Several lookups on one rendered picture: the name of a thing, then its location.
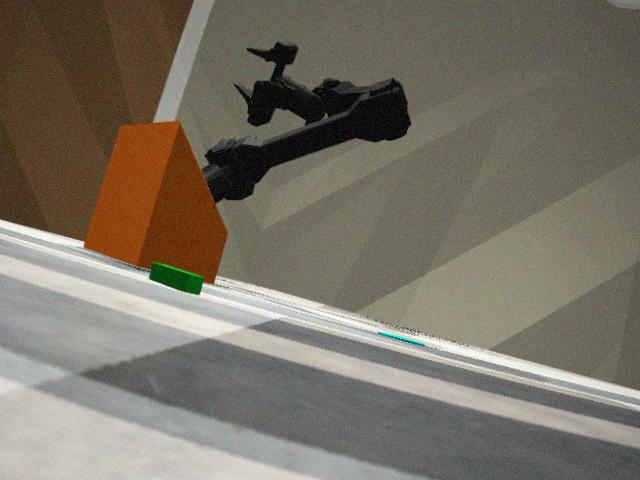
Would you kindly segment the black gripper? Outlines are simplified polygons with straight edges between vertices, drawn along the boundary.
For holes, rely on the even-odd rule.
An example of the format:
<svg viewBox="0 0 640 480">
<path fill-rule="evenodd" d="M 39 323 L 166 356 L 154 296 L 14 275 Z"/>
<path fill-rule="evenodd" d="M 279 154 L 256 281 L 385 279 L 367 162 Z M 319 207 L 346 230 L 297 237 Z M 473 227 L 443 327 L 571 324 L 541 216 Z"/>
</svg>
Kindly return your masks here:
<svg viewBox="0 0 640 480">
<path fill-rule="evenodd" d="M 291 88 L 290 95 L 287 95 L 287 94 L 285 95 L 284 103 L 287 104 L 286 109 L 292 112 L 292 105 L 295 98 L 303 89 L 306 88 L 306 86 L 303 84 L 298 84 L 296 82 L 293 82 L 290 80 L 289 76 L 284 76 L 282 74 L 284 72 L 286 64 L 294 63 L 297 52 L 298 52 L 297 45 L 291 41 L 281 41 L 281 42 L 277 42 L 274 48 L 271 48 L 270 51 L 254 49 L 254 48 L 247 48 L 246 50 L 252 54 L 256 54 L 257 56 L 265 59 L 266 62 L 272 61 L 276 63 L 276 66 L 274 68 L 270 81 L 272 81 L 273 78 L 277 77 L 285 81 L 288 84 L 288 86 Z M 238 89 L 237 91 L 243 96 L 243 98 L 248 104 L 247 113 L 249 117 L 247 121 L 254 126 L 260 126 L 260 125 L 269 123 L 272 117 L 271 119 L 265 119 L 259 115 L 256 115 L 256 112 L 254 111 L 255 104 L 251 101 L 251 96 L 253 91 L 247 89 L 246 87 L 242 86 L 239 83 L 235 83 L 235 87 Z"/>
</svg>

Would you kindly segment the green rectangular block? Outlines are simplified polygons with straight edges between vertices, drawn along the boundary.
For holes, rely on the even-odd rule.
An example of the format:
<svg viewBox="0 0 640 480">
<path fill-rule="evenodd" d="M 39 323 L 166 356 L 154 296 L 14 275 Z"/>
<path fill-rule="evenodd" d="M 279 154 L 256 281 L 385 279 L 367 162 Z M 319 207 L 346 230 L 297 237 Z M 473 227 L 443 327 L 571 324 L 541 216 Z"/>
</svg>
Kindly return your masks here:
<svg viewBox="0 0 640 480">
<path fill-rule="evenodd" d="M 198 295 L 204 282 L 204 277 L 158 263 L 153 263 L 149 279 Z"/>
</svg>

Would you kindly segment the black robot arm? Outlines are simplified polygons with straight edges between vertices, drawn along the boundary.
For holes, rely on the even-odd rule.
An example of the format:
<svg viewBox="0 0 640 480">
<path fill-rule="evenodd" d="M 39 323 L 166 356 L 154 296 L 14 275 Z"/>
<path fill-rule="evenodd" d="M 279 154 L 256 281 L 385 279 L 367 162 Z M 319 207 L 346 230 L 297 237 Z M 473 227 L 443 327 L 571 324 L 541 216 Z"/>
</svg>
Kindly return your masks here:
<svg viewBox="0 0 640 480">
<path fill-rule="evenodd" d="M 285 110 L 290 92 L 277 77 L 256 81 L 251 96 L 256 115 L 271 119 L 276 109 Z M 403 137 L 412 124 L 407 105 L 394 78 L 360 87 L 327 78 L 312 91 L 303 89 L 293 102 L 292 112 L 306 120 L 303 127 L 267 140 L 223 138 L 204 154 L 209 165 L 200 171 L 215 203 L 242 200 L 270 167 L 353 139 L 376 143 Z"/>
</svg>

